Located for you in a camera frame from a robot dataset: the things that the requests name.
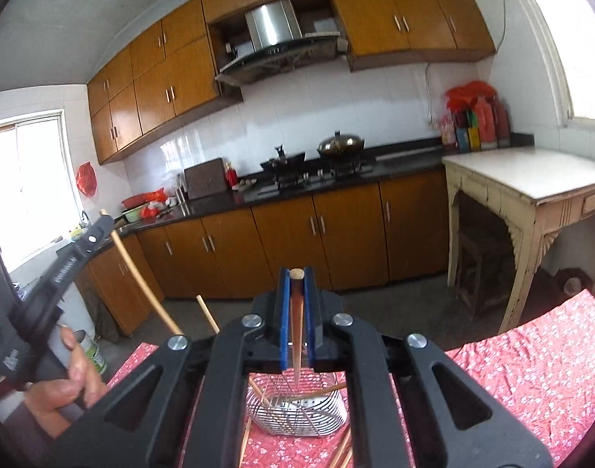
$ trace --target wooden table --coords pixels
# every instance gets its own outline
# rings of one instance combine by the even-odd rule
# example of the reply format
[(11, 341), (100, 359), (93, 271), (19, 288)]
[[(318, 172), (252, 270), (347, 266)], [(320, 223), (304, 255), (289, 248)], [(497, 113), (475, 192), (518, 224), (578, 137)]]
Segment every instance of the wooden table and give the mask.
[(449, 286), (458, 265), (458, 192), (502, 218), (517, 268), (500, 333), (518, 325), (531, 280), (560, 231), (595, 214), (595, 161), (557, 151), (508, 148), (443, 157), (449, 197)]

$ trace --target stainless steel range hood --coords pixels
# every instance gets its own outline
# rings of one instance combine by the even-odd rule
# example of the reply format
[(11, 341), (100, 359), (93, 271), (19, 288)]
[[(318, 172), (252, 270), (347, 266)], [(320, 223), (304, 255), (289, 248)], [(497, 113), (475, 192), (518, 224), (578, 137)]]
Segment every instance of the stainless steel range hood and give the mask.
[(245, 14), (254, 52), (219, 70), (217, 81), (231, 86), (336, 58), (347, 52), (339, 32), (302, 34), (290, 0), (266, 4)]

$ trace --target window frame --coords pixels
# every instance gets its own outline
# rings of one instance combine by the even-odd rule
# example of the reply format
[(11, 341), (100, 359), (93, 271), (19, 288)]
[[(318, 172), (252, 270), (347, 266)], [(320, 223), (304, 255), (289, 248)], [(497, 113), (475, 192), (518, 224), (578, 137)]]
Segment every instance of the window frame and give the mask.
[[(4, 120), (0, 120), (0, 133), (4, 131), (10, 130), (17, 130), (18, 126), (22, 126), (23, 124), (31, 124), (31, 123), (39, 123), (41, 121), (57, 121), (58, 126), (58, 135), (59, 135), (59, 152), (61, 153), (61, 159), (63, 161), (63, 166), (66, 172), (66, 181), (70, 187), (70, 191), (72, 192), (72, 197), (74, 199), (74, 204), (76, 208), (76, 212), (78, 215), (78, 220), (81, 221), (82, 219), (82, 212), (84, 210), (83, 202), (81, 201), (81, 196), (78, 192), (76, 187), (76, 178), (74, 174), (74, 168), (72, 165), (72, 160), (69, 153), (69, 143), (67, 141), (67, 130), (65, 126), (65, 115), (64, 110), (52, 110), (52, 111), (42, 111), (38, 113), (31, 113), (22, 115), (19, 117), (13, 118), (6, 118)], [(8, 272), (11, 273), (16, 269), (20, 268), (22, 265), (26, 264), (31, 259), (35, 258), (37, 255), (51, 249), (54, 246), (60, 245), (61, 241), (51, 241), (50, 243), (44, 245), (41, 248), (37, 248), (26, 257), (24, 257), (15, 267), (14, 269), (8, 269)]]
[(568, 79), (562, 64), (558, 48), (553, 40), (551, 28), (536, 0), (519, 0), (525, 11), (532, 31), (538, 42), (540, 52), (551, 85), (551, 94), (555, 105), (558, 127), (565, 128), (570, 123), (573, 126), (583, 126), (589, 131), (595, 131), (595, 119), (576, 116), (574, 114), (573, 99), (568, 87)]

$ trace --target wire basket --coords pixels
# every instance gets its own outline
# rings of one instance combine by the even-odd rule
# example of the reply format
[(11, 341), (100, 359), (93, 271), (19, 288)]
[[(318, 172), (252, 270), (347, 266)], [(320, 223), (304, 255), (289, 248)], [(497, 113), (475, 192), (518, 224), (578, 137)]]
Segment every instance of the wire basket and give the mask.
[(280, 375), (251, 374), (271, 406), (266, 406), (249, 387), (245, 409), (252, 420), (268, 433), (283, 436), (326, 436), (347, 420), (347, 409), (340, 390), (317, 397), (311, 392), (337, 383), (334, 373), (315, 373), (304, 368), (295, 385), (293, 370)]

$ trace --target ceiling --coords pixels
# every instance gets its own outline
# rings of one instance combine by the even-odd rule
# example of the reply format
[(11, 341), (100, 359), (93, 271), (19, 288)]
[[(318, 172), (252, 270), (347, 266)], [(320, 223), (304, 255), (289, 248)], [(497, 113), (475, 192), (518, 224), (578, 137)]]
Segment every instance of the ceiling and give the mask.
[(0, 14), (0, 91), (86, 83), (114, 37), (158, 0), (10, 0)]

